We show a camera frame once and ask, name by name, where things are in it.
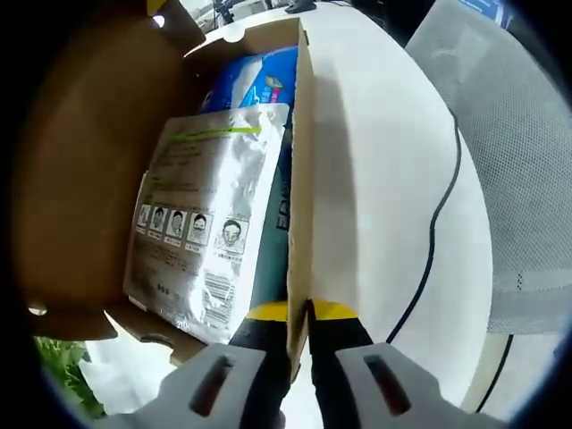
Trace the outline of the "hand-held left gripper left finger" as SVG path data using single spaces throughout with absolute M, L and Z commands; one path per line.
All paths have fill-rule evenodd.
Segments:
M 288 305 L 252 309 L 226 344 L 167 375 L 154 400 L 105 419 L 107 428 L 276 428 L 290 388 Z

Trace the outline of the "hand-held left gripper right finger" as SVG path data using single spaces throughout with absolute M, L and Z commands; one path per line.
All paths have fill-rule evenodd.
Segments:
M 375 343 L 340 303 L 307 302 L 312 383 L 326 428 L 501 428 L 443 398 L 436 377 L 385 342 Z

